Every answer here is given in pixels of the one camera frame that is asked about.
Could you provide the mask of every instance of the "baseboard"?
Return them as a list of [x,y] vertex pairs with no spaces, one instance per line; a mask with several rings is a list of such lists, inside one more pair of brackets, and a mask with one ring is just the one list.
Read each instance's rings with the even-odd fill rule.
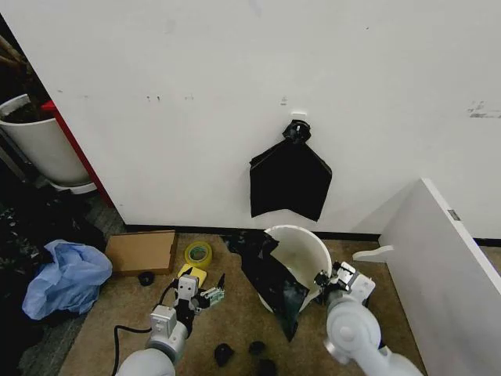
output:
[[[232,227],[199,227],[199,226],[148,226],[148,225],[125,225],[128,232],[175,230],[178,233],[209,233],[216,235],[232,235],[240,231],[261,231],[258,229],[242,229]],[[378,233],[330,233],[323,231],[313,232],[317,237],[324,240],[354,240],[354,241],[377,241]]]
[[501,239],[489,239],[487,237],[475,237],[474,240],[481,247],[501,247]]

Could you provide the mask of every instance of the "masking tape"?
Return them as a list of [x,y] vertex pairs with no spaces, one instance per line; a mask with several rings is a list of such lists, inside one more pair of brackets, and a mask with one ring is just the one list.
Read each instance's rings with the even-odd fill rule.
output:
[[212,261],[212,248],[205,241],[195,241],[186,247],[185,260],[191,266],[206,269]]

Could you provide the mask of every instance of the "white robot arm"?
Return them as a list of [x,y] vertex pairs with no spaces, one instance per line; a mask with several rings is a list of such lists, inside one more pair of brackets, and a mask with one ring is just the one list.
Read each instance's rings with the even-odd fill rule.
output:
[[324,345],[341,364],[353,359],[368,376],[423,376],[407,358],[387,346],[379,349],[380,326],[362,304],[375,283],[343,262],[334,264],[335,277],[320,273],[315,282],[327,299],[327,338]]
[[[423,376],[407,358],[380,347],[381,332],[374,315],[363,305],[375,283],[343,262],[334,264],[334,275],[319,273],[315,283],[322,288],[328,306],[325,347],[341,364],[354,360],[368,376]],[[118,376],[175,376],[193,318],[224,298],[224,276],[217,287],[200,292],[198,279],[182,276],[176,283],[174,308],[158,305],[151,313],[152,332],[146,349],[132,353]]]
[[173,307],[155,307],[150,314],[151,335],[146,349],[132,353],[122,363],[117,375],[175,376],[174,365],[182,357],[195,315],[225,297],[224,277],[223,274],[217,287],[207,291],[199,290],[198,277],[183,275],[174,280],[172,286],[177,298]]

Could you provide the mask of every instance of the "cardboard box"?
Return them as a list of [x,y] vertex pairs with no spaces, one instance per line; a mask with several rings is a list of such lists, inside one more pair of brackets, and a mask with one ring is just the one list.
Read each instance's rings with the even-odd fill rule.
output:
[[174,264],[175,244],[174,230],[123,233],[110,237],[106,256],[116,274],[136,276],[146,271],[168,274]]

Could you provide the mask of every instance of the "yellow object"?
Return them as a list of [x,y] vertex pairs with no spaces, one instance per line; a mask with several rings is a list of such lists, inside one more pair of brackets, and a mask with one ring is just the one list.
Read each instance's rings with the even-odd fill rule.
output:
[[185,260],[191,266],[206,269],[212,261],[212,248],[205,241],[195,241],[186,247]]
[[198,288],[202,287],[202,284],[204,284],[205,278],[207,278],[207,272],[203,271],[202,269],[198,269],[195,266],[191,266],[188,264],[183,265],[181,270],[179,270],[178,278],[189,268],[192,268],[191,273],[189,275],[194,276],[194,277],[198,277]]

